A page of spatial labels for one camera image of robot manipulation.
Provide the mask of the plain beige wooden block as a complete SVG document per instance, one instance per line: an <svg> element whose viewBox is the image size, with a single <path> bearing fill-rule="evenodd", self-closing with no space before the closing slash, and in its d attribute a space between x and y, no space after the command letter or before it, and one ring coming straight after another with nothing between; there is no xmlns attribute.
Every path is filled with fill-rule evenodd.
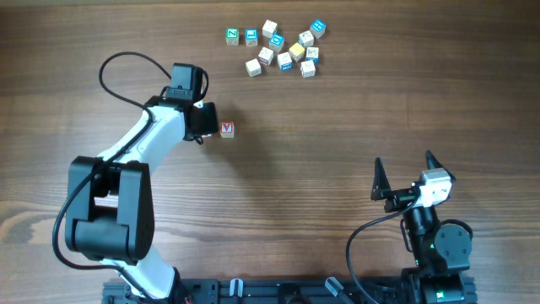
<svg viewBox="0 0 540 304"><path fill-rule="evenodd" d="M262 66L257 59L246 62L246 71L250 77L255 77L262 73Z"/></svg>

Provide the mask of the red V letter block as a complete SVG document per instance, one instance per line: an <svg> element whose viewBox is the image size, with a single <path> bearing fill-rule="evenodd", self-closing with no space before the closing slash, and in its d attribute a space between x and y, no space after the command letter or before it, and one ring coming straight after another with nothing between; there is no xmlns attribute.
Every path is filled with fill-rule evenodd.
<svg viewBox="0 0 540 304"><path fill-rule="evenodd" d="M220 123L220 136L222 138L233 138L235 136L235 125L233 122Z"/></svg>

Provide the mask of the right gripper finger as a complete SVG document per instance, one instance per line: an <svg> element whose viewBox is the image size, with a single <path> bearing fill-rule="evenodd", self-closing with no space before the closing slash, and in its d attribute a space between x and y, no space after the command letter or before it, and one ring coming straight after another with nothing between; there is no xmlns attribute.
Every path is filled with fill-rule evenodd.
<svg viewBox="0 0 540 304"><path fill-rule="evenodd" d="M381 158L377 157L375 159L374 181L370 199L373 201L379 201L383 199L388 199L391 195L392 188L386 176L384 166L382 164Z"/></svg>
<svg viewBox="0 0 540 304"><path fill-rule="evenodd" d="M448 174L448 176L450 177L451 182L456 181L456 177L435 158L435 156L432 154L430 150L427 150L425 152L425 161L426 161L427 168L429 170L444 169L446 173Z"/></svg>

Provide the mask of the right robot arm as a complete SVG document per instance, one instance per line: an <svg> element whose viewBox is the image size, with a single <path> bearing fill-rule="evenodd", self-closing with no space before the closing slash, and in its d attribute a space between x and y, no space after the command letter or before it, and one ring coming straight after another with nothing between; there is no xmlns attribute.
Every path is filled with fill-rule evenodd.
<svg viewBox="0 0 540 304"><path fill-rule="evenodd" d="M406 303L476 303L470 269L473 230L460 220L440 220L435 207L448 201L456 178L427 151L427 169L409 188L393 190L381 159L375 160L371 198L384 200L387 213L402 216L400 227L414 268L401 274L401 298Z"/></svg>

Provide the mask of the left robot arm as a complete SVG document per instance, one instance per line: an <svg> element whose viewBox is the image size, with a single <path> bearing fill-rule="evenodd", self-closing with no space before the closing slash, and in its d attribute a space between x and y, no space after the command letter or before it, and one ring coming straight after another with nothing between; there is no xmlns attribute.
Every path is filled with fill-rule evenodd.
<svg viewBox="0 0 540 304"><path fill-rule="evenodd" d="M82 253L88 270L113 269L138 303L191 303L176 268L153 245L155 220L151 175L180 142L201 144L219 130L214 103L204 103L208 74L176 63L170 85L143 104L143 114L115 145L96 157L77 157L69 167L67 200L53 228L53 250L63 239Z"/></svg>

